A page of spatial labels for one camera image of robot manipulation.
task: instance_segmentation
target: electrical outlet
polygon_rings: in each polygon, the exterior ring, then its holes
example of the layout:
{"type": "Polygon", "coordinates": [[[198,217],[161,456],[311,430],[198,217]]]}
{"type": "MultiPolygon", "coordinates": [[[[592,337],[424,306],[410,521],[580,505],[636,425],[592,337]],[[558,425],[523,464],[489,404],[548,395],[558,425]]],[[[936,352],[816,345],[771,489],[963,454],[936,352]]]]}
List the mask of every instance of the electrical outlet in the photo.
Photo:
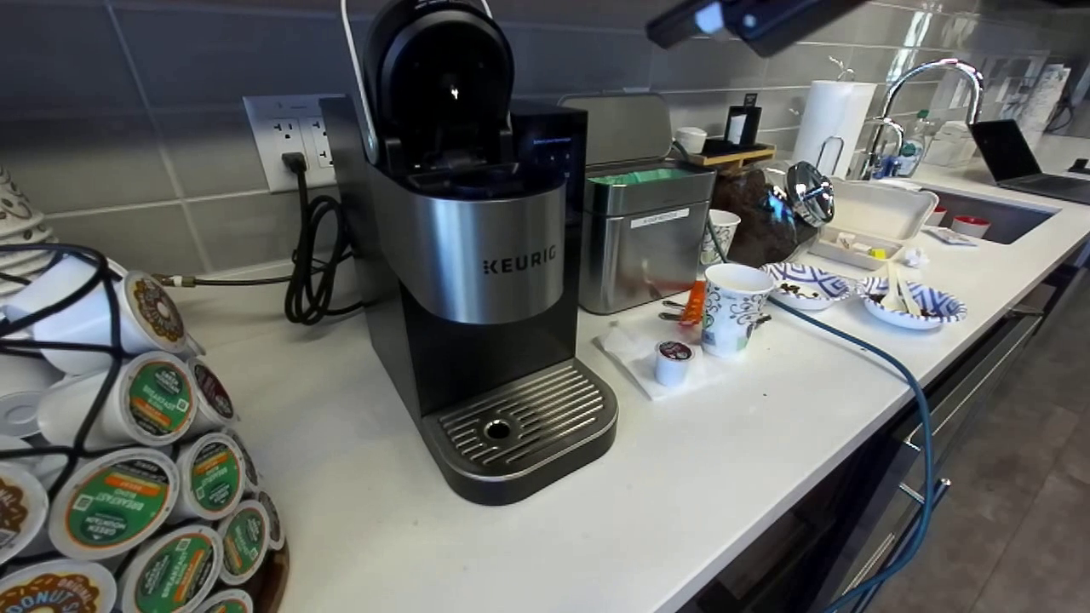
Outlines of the electrical outlet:
{"type": "Polygon", "coordinates": [[[270,190],[298,190],[298,178],[282,168],[282,154],[304,154],[307,184],[338,184],[323,94],[247,94],[247,117],[259,147],[270,190]]]}

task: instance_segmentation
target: white bowl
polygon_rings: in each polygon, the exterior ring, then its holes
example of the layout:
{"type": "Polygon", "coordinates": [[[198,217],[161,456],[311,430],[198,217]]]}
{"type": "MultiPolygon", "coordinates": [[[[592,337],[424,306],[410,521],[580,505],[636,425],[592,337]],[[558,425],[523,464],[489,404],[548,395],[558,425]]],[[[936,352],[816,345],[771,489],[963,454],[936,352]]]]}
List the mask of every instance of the white bowl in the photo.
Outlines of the white bowl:
{"type": "Polygon", "coordinates": [[[818,310],[843,304],[853,293],[846,280],[840,280],[818,265],[775,263],[764,270],[777,283],[775,298],[786,304],[794,310],[818,314],[818,310]]]}
{"type": "Polygon", "coordinates": [[[858,295],[875,319],[883,319],[891,327],[904,327],[904,331],[942,331],[945,324],[950,324],[963,314],[963,306],[954,295],[947,295],[934,285],[920,285],[920,283],[904,283],[904,285],[908,285],[911,298],[918,298],[920,314],[904,310],[900,298],[883,304],[883,295],[891,293],[887,277],[870,277],[858,285],[858,295]]]}

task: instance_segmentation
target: label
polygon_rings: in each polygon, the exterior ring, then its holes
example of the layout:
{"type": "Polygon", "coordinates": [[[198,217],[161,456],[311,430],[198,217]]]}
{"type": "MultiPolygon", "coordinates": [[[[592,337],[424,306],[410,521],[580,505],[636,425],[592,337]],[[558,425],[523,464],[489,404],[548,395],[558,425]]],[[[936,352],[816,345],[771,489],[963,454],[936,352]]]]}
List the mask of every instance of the label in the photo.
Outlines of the label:
{"type": "Polygon", "coordinates": [[[250,575],[263,563],[265,521],[257,506],[242,506],[228,516],[224,565],[233,575],[250,575]]]}
{"type": "Polygon", "coordinates": [[[224,512],[242,489],[242,461],[224,442],[198,449],[191,466],[191,492],[204,512],[224,512]]]}
{"type": "Polygon", "coordinates": [[[191,380],[171,360],[148,360],[129,380],[129,416],[149,434],[171,434],[184,430],[191,404],[191,380]]]}
{"type": "Polygon", "coordinates": [[[220,375],[208,364],[195,364],[195,379],[202,395],[208,397],[212,413],[223,417],[237,417],[237,403],[228,387],[220,380],[220,375]]]}
{"type": "Polygon", "coordinates": [[[86,481],[65,525],[86,547],[114,547],[139,537],[167,512],[171,475],[148,461],[114,464],[86,481]]]}
{"type": "Polygon", "coordinates": [[[32,506],[24,488],[0,481],[0,557],[20,537],[28,513],[32,506]]]}
{"type": "Polygon", "coordinates": [[[212,579],[216,543],[204,534],[167,540],[136,579],[136,609],[184,609],[212,579]]]}
{"type": "Polygon", "coordinates": [[[247,609],[247,604],[239,604],[239,598],[223,598],[223,604],[216,604],[208,613],[250,613],[250,609],[247,609]]]}
{"type": "Polygon", "coordinates": [[[0,592],[3,613],[98,613],[98,584],[78,572],[44,572],[0,592]]]}
{"type": "Polygon", "coordinates": [[[139,327],[167,345],[184,341],[184,319],[171,298],[171,293],[153,280],[135,280],[129,283],[135,314],[139,315],[139,327]]]}

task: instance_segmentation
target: coffee maker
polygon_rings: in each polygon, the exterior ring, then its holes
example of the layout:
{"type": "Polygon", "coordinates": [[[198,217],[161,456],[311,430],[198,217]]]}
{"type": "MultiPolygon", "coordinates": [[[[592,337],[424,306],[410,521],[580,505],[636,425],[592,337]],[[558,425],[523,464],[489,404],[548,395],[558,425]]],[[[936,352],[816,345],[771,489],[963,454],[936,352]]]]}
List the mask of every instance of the coffee maker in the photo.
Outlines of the coffee maker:
{"type": "Polygon", "coordinates": [[[523,500],[617,430],[615,390],[576,357],[588,117],[511,113],[489,3],[399,0],[355,67],[357,104],[332,101],[326,137],[371,345],[447,484],[523,500]]]}

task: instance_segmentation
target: gray tile backsplash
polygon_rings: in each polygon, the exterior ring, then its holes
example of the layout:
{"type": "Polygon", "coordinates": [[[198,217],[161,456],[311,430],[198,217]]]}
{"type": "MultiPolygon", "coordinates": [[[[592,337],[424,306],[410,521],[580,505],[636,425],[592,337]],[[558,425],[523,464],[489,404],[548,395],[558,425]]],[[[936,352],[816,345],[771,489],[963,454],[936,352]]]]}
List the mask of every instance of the gray tile backsplash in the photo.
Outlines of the gray tile backsplash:
{"type": "MultiPolygon", "coordinates": [[[[295,194],[265,194],[242,94],[348,90],[334,0],[0,0],[0,168],[65,239],[145,270],[288,260],[295,194]]],[[[355,0],[364,41],[381,0],[355,0]]],[[[1084,56],[1090,10],[1044,0],[870,0],[777,56],[736,37],[660,51],[643,22],[669,0],[491,0],[518,94],[660,90],[673,123],[724,129],[761,90],[764,144],[794,148],[816,79],[883,81],[942,53],[1012,67],[1084,56]]],[[[911,85],[900,117],[926,110],[911,85]]]]}

